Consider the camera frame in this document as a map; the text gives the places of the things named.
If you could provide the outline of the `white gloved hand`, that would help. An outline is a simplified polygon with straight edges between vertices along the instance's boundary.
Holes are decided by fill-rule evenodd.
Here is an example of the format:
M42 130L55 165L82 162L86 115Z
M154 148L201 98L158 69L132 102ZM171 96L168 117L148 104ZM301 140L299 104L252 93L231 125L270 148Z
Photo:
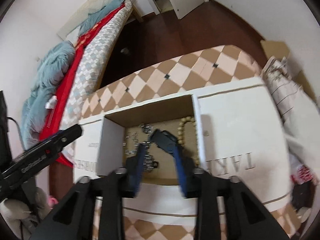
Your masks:
M47 202L47 194L39 187L36 188L35 201L39 221L41 222L50 213L51 208ZM34 231L34 229L25 226L26 222L35 222L35 227L39 224L37 217L31 214L27 204L15 199L5 199L1 202L1 215L19 239L29 239Z

